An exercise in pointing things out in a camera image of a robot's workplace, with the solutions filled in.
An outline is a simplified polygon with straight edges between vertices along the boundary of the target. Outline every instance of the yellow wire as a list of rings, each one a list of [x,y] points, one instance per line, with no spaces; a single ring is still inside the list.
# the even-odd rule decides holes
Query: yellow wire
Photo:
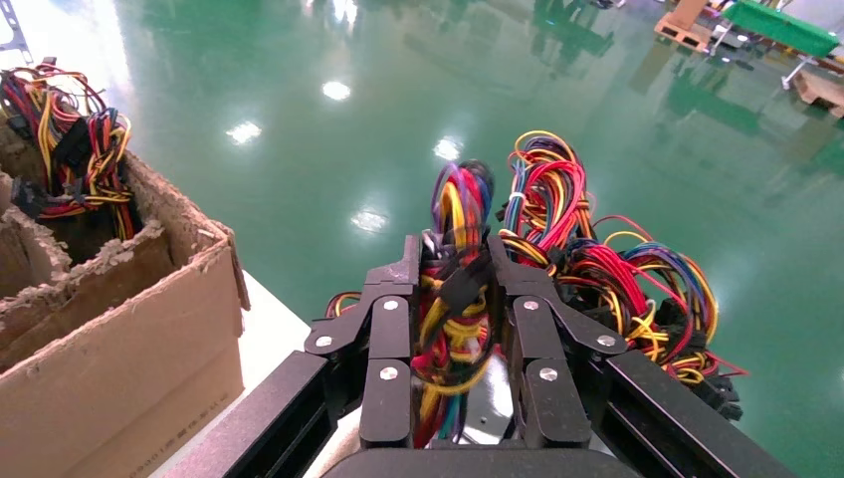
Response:
[[[642,236],[641,234],[637,234],[633,231],[618,231],[618,232],[613,232],[612,234],[607,236],[607,238],[604,239],[604,245],[606,246],[607,244],[609,244],[609,241],[611,241],[613,237],[618,237],[618,236],[633,236],[633,237],[639,239],[642,242],[650,242],[647,239],[645,239],[645,237]]]
[[[475,386],[475,383],[478,383],[478,381],[481,380],[481,378],[484,376],[484,373],[487,371],[487,365],[489,365],[489,364],[490,364],[490,360],[487,358],[484,361],[484,363],[481,364],[481,367],[478,368],[478,371],[476,371],[475,374],[472,375],[472,378],[470,378],[466,382],[461,383],[459,385],[435,385],[435,384],[432,384],[432,383],[426,383],[425,387],[426,388],[430,387],[434,391],[436,391],[437,393],[440,393],[440,394],[443,394],[443,395],[460,395],[460,394],[463,394],[463,393],[467,392],[470,388]]]

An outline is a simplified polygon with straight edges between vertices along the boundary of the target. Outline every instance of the electrical wire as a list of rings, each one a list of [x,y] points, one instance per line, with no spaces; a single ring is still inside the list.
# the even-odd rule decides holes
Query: electrical wire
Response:
[[[41,152],[41,185],[49,194],[49,204],[39,218],[70,217],[108,207],[115,236],[132,238],[136,232],[129,209],[132,195],[122,177],[131,138],[129,119],[108,108],[85,75],[50,64],[0,73],[0,98],[6,118],[22,118]],[[84,122],[92,150],[91,156],[84,158],[82,171],[60,163],[54,155],[79,120]]]

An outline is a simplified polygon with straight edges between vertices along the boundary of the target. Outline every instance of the metal frame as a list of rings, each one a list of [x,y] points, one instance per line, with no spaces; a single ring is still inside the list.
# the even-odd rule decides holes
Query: metal frame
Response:
[[[12,40],[0,44],[0,52],[19,50],[26,64],[32,65],[34,61],[32,53],[29,51],[29,46],[26,43],[26,38],[24,38],[23,30],[21,30],[18,16],[15,15],[15,9],[12,7],[11,0],[0,0],[0,11],[3,12],[3,18],[6,19],[9,28],[12,29]]]
[[[625,341],[562,302],[542,270],[512,262],[497,236],[491,314],[515,436],[497,445],[434,440],[412,449],[410,370],[419,240],[369,271],[361,301],[314,324],[294,353],[214,428],[168,478],[299,477],[338,418],[361,403],[362,450],[324,476],[738,477],[793,475]],[[585,449],[595,432],[616,457]]]

